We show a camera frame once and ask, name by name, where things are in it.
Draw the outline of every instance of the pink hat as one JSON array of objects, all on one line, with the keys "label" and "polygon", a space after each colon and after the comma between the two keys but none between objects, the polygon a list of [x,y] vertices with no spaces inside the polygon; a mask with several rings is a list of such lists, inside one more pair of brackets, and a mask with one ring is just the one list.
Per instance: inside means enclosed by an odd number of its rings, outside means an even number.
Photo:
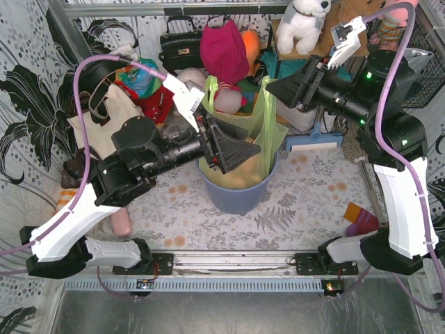
[{"label": "pink hat", "polygon": [[219,29],[205,26],[200,51],[206,70],[220,81],[236,84],[249,72],[244,41],[232,19]]}]

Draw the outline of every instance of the black handbag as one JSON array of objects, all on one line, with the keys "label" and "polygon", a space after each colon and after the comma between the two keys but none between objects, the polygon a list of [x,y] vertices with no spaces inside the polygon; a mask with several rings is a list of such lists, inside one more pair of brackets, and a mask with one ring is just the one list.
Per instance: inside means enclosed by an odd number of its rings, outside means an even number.
[{"label": "black handbag", "polygon": [[[192,24],[192,31],[187,33],[170,33],[168,26],[171,21],[188,21]],[[200,45],[202,32],[198,31],[189,16],[172,16],[167,21],[167,31],[159,38],[161,41],[162,52],[159,54],[159,60],[163,67],[173,72],[175,70],[184,70],[195,67],[202,68]]]}]

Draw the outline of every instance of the white bear plush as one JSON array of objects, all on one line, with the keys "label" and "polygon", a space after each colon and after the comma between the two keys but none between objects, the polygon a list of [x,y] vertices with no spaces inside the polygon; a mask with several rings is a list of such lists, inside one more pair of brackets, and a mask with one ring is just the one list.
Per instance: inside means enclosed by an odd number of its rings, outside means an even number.
[{"label": "white bear plush", "polygon": [[294,38],[299,39],[296,45],[299,54],[312,51],[330,9],[331,0],[293,0],[287,6],[277,30],[278,51],[281,54],[290,54]]}]

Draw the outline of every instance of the blue trash bin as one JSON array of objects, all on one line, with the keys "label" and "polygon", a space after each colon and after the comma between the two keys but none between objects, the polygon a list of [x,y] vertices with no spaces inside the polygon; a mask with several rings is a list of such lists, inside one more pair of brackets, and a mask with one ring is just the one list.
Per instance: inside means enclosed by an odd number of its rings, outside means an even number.
[{"label": "blue trash bin", "polygon": [[250,188],[246,189],[227,189],[217,186],[211,182],[200,170],[198,162],[197,169],[204,179],[207,194],[209,195],[212,203],[219,210],[226,214],[239,214],[241,216],[245,216],[261,202],[261,199],[266,192],[269,180],[275,174],[277,165],[277,155],[275,155],[274,166],[269,176],[256,186],[251,186]]}]

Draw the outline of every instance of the yellow plastic bag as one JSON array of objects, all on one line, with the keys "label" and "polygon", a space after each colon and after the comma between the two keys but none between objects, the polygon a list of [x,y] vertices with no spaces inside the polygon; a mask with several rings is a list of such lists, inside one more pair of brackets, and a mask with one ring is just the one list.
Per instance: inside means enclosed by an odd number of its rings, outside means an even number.
[{"label": "yellow plastic bag", "polygon": [[275,153],[281,146],[288,129],[276,121],[275,97],[266,90],[267,84],[274,81],[264,77],[261,90],[251,116],[235,116],[219,113],[213,108],[213,100],[218,89],[215,77],[207,78],[207,95],[203,105],[216,118],[236,125],[248,132],[261,153],[248,159],[230,173],[223,175],[219,170],[209,168],[205,159],[200,159],[200,169],[217,186],[227,189],[246,189],[256,186],[269,176],[273,167]]}]

